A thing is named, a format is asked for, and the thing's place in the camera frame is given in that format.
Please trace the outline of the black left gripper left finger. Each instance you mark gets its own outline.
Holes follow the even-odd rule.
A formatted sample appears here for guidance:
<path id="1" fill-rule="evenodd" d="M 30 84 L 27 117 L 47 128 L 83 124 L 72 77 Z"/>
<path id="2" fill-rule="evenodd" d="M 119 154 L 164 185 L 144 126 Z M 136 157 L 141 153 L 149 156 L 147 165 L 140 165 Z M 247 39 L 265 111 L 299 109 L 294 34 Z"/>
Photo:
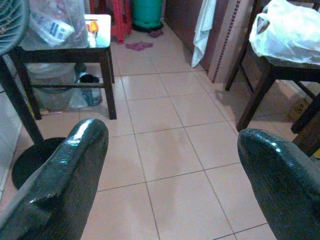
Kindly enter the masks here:
<path id="1" fill-rule="evenodd" d="M 108 151 L 103 121 L 77 123 L 21 186 L 0 218 L 3 240 L 79 240 Z"/>

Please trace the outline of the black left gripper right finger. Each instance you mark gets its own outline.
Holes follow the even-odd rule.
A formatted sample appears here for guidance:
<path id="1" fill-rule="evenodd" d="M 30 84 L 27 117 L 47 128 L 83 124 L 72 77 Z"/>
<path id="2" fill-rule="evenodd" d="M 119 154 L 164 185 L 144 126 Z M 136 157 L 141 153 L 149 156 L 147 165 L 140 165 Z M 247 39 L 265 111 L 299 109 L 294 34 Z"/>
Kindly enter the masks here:
<path id="1" fill-rule="evenodd" d="M 320 166 L 294 143 L 262 129 L 241 130 L 240 163 L 278 240 L 320 238 Z"/>

